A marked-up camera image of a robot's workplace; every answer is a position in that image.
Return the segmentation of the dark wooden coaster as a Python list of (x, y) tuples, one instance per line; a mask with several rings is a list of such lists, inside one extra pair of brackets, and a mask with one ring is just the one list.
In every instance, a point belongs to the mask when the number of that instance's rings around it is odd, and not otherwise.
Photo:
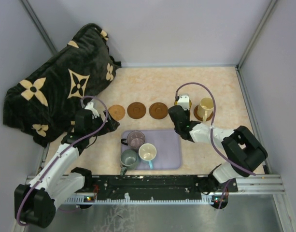
[[(195, 118), (198, 119), (199, 121), (203, 121), (203, 118), (198, 115), (197, 110), (198, 110), (198, 106), (196, 106), (194, 111), (193, 111), (193, 114), (194, 114)], [(207, 117), (206, 121), (209, 121), (212, 118), (213, 118), (213, 112), (211, 113), (211, 115), (209, 117)]]
[(149, 107), (149, 114), (154, 119), (164, 119), (168, 115), (168, 107), (162, 102), (155, 102)]
[(140, 119), (146, 114), (146, 107), (141, 102), (133, 102), (127, 107), (127, 114), (132, 119)]

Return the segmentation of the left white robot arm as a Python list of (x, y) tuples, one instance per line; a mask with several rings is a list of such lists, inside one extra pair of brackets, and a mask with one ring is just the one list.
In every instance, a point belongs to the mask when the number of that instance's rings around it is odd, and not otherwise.
[(119, 122), (108, 111), (104, 114), (102, 118), (96, 110), (79, 110), (73, 128), (64, 136), (52, 159), (28, 184), (17, 186), (14, 216), (20, 226), (48, 227), (67, 198), (78, 190), (87, 192), (93, 188), (92, 172), (88, 169), (76, 167), (67, 177), (63, 174), (91, 145), (90, 138), (117, 130)]

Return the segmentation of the woven rattan coaster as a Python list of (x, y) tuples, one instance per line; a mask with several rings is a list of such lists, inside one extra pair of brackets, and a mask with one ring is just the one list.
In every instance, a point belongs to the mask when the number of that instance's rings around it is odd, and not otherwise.
[(116, 121), (123, 119), (126, 114), (124, 107), (118, 104), (109, 107), (108, 111), (111, 117)]

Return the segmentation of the yellow glass mug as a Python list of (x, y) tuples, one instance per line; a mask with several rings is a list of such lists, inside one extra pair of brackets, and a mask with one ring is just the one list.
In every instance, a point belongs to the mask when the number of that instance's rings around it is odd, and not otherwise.
[(192, 101), (189, 98), (181, 98), (174, 102), (174, 105), (181, 106), (184, 110), (190, 110)]

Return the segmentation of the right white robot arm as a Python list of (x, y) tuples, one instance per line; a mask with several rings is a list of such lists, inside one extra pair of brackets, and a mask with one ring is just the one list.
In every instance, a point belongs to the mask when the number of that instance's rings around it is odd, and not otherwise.
[(191, 121), (189, 114), (178, 105), (168, 109), (175, 132), (193, 143), (207, 143), (225, 159), (201, 183), (202, 192), (220, 191), (237, 177), (254, 175), (254, 170), (268, 157), (266, 149), (245, 126), (234, 130), (220, 129), (199, 121)]

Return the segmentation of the dark wooden coaster top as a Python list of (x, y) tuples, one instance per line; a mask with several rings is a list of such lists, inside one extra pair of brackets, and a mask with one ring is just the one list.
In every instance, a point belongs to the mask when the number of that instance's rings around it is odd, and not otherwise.
[(155, 102), (149, 107), (149, 114), (154, 119), (164, 119), (168, 115), (168, 107), (162, 102)]

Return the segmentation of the cream yellow mug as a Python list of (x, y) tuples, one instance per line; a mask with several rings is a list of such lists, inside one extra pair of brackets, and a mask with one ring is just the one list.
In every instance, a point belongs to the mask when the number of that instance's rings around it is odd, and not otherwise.
[(214, 104), (212, 98), (205, 97), (202, 98), (198, 105), (197, 113), (200, 117), (203, 118), (203, 121), (205, 122), (207, 117), (211, 115), (211, 113), (214, 111)]

